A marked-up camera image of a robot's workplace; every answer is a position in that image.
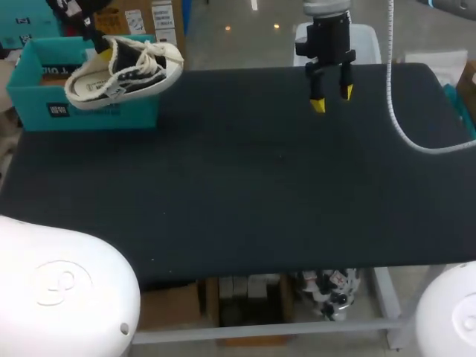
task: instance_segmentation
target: white cable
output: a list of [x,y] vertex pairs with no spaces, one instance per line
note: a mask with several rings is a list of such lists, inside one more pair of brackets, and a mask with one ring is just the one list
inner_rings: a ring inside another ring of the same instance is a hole
[[452,147],[441,147],[438,149],[429,149],[427,147],[421,147],[418,144],[415,144],[410,138],[403,132],[402,128],[399,125],[398,120],[396,119],[395,112],[393,111],[393,102],[392,102],[392,55],[393,55],[393,4],[394,0],[388,0],[388,60],[387,60],[387,105],[388,105],[388,114],[392,120],[392,124],[395,127],[396,132],[399,134],[400,138],[410,146],[411,148],[423,152],[425,154],[446,154],[448,152],[460,151],[462,149],[469,149],[470,147],[476,146],[476,140],[468,141],[467,143],[454,145]]

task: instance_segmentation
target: concrete floor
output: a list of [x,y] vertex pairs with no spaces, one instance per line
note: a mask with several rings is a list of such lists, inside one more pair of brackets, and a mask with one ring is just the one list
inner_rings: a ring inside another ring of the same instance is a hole
[[[476,58],[476,22],[418,3],[395,0],[394,57],[406,51],[466,48]],[[259,68],[292,64],[297,25],[308,22],[302,0],[193,0],[187,35],[190,69]],[[387,2],[354,0],[355,23],[372,26],[387,58]]]

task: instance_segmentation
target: white bin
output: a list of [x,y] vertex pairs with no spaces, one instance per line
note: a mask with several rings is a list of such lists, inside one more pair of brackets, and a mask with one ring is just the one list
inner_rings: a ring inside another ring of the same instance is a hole
[[[306,28],[311,22],[300,24],[296,29],[296,39],[307,37]],[[350,24],[350,48],[356,50],[356,65],[372,65],[382,63],[379,41],[374,29],[368,25]],[[298,56],[295,50],[294,67],[304,66],[309,58]]]

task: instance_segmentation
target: shoe tag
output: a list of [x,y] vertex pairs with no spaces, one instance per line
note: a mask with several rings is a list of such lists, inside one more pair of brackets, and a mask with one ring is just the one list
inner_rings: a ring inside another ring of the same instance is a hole
[[117,83],[113,84],[104,92],[111,99],[119,98],[122,94],[126,93],[126,89],[119,86]]

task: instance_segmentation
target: logo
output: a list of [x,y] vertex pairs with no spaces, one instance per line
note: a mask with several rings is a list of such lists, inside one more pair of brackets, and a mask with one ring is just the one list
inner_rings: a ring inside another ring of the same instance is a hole
[[21,35],[19,38],[22,45],[25,46],[27,42],[31,40],[31,35]]
[[30,18],[29,17],[23,17],[23,18],[16,18],[16,23],[17,24],[30,24]]
[[67,103],[46,103],[48,111],[52,118],[68,118],[70,117]]
[[81,304],[91,294],[92,280],[79,264],[56,260],[36,268],[33,286],[34,298],[41,306],[58,306],[69,301]]

